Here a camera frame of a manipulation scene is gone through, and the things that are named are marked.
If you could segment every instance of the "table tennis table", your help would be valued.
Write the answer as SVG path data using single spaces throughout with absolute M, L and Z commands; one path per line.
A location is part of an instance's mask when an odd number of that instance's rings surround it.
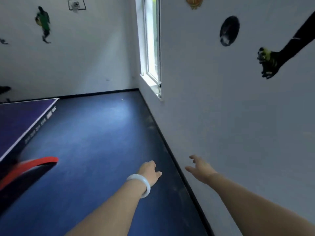
M 51 168 L 58 162 L 57 157 L 19 162 L 19 154 L 53 115 L 57 101 L 52 98 L 0 104 L 0 215 L 30 186 L 23 178 L 34 183 L 34 175 L 28 173 L 32 168 Z M 17 193 L 16 188 L 23 190 Z

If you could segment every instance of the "person's left hand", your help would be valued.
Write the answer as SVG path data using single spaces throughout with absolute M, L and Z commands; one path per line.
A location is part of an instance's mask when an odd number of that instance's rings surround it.
M 150 186 L 153 186 L 162 175 L 162 172 L 160 171 L 155 172 L 155 167 L 156 164 L 154 161 L 145 162 L 142 164 L 137 173 L 144 176 L 148 180 Z

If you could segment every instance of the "window sill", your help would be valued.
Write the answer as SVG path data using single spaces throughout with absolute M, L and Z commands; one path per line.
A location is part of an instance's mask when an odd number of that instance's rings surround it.
M 155 93 L 155 95 L 158 97 L 160 101 L 163 101 L 162 98 L 159 97 L 158 89 L 159 86 L 156 82 L 153 81 L 148 75 L 140 75 L 141 78 L 147 83 L 147 85 L 152 89 L 152 91 Z

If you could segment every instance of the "purple table top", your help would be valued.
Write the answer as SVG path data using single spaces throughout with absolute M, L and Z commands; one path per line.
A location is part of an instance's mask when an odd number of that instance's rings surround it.
M 0 104 L 0 161 L 57 100 L 52 98 Z

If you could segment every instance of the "bangle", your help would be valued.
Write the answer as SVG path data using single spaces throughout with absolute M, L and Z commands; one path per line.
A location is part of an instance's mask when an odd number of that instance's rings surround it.
M 146 185 L 147 190 L 143 193 L 141 198 L 147 197 L 148 194 L 150 193 L 150 190 L 151 190 L 151 187 L 150 187 L 150 184 L 149 184 L 148 180 L 142 175 L 134 174 L 134 175 L 129 176 L 126 181 L 130 181 L 130 180 L 133 180 L 133 179 L 142 181 Z

